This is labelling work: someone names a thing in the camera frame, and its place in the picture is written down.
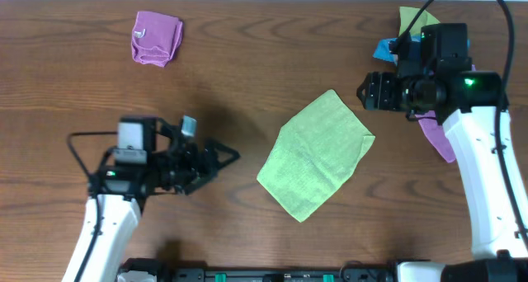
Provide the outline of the light green cloth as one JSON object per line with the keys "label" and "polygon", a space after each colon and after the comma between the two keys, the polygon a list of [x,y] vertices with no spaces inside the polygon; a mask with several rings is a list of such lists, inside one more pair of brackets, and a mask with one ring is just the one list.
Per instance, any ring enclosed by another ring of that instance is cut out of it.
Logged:
{"label": "light green cloth", "polygon": [[302,223],[350,179],[374,141],[328,90],[280,128],[257,181]]}

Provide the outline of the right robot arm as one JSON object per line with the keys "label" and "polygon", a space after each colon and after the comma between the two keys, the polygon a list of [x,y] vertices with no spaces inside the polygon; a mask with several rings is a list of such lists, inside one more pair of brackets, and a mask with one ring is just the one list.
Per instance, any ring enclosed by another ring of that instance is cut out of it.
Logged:
{"label": "right robot arm", "polygon": [[525,281],[527,196],[512,147],[510,116],[497,104],[502,79],[475,71],[467,26],[424,26],[420,39],[392,42],[395,72],[368,73],[357,89],[367,110],[434,111],[460,169],[471,222],[472,261],[400,261],[393,281]]}

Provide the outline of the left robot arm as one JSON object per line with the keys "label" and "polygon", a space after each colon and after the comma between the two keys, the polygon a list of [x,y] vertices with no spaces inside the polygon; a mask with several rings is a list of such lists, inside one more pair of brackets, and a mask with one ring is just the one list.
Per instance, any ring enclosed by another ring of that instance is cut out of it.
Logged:
{"label": "left robot arm", "polygon": [[87,177],[82,230],[64,273],[65,281],[113,281],[147,198],[172,191],[190,195],[239,159],[239,153],[215,140],[203,150],[183,138],[167,149],[108,148]]}

